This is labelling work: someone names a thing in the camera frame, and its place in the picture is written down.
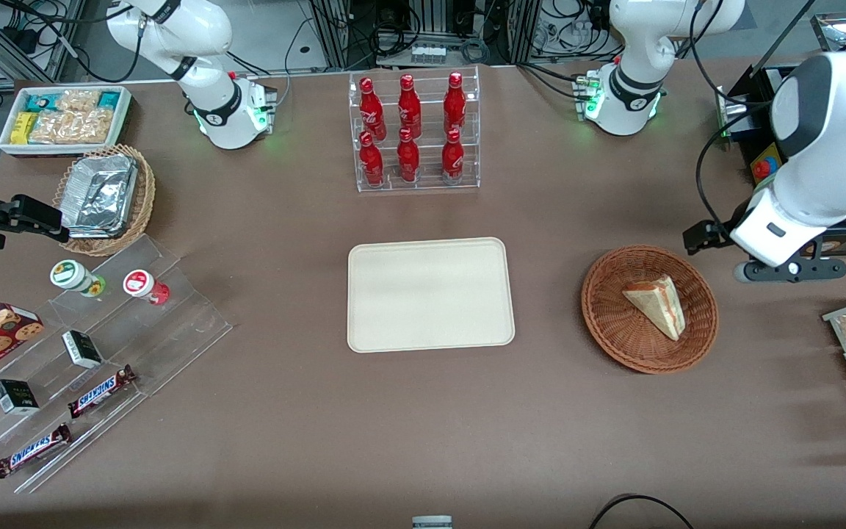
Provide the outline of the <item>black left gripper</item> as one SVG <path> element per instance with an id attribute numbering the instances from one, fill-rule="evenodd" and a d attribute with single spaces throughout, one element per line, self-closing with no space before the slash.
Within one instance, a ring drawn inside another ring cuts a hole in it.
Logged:
<path id="1" fill-rule="evenodd" d="M 696 223 L 686 230 L 686 237 L 684 237 L 685 250 L 689 256 L 694 256 L 699 251 L 717 250 L 718 248 L 726 248 L 729 245 L 734 245 L 735 241 L 731 237 L 732 229 L 732 221 L 726 221 L 724 223 L 703 220 L 701 223 Z"/>

